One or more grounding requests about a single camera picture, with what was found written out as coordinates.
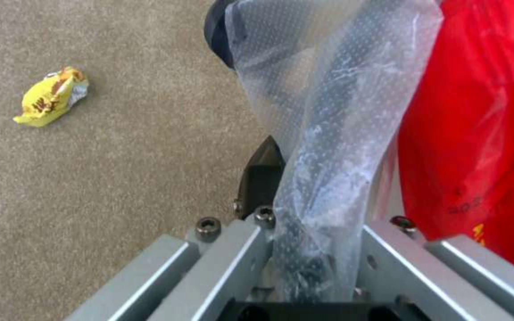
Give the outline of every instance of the red plastic bag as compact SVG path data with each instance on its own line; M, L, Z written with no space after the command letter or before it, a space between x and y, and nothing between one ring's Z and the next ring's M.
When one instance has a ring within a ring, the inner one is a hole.
M402 197L428 239L467 234L514 263L514 0L445 0L398 134Z

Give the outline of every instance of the crumpled wrapper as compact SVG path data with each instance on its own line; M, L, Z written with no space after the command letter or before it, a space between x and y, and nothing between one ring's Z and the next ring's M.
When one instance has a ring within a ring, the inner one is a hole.
M69 111L75 102L85 97L88 80L73 67L51 73L36 83L23 96L23 114L13 120L18 124L43 127Z

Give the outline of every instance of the beige carpet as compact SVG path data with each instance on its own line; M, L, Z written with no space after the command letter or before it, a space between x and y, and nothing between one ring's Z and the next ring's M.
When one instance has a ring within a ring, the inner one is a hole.
M231 218L265 137L206 47L211 0L0 0L0 320L69 315L164 233ZM87 98L46 128L12 117L61 66Z

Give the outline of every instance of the hole in metal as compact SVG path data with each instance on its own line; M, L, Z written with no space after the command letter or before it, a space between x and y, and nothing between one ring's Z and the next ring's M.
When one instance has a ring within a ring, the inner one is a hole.
M376 259L374 258L374 256L367 256L366 258L368 260L368 265L370 266L370 268L372 268L373 270L376 270L378 268L378 264L376 263Z

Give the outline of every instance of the plastic bag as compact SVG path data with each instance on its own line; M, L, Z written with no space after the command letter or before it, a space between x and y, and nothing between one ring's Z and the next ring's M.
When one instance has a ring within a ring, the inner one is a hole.
M253 111L287 165L277 291L350 300L373 177L426 67L433 0L240 0L226 29Z
M23 114L13 120L18 124L43 127L63 116L85 97L87 88L88 79L73 67L51 73L25 93L21 103Z
M514 0L445 0L398 135L404 207L430 240L467 234L514 263Z

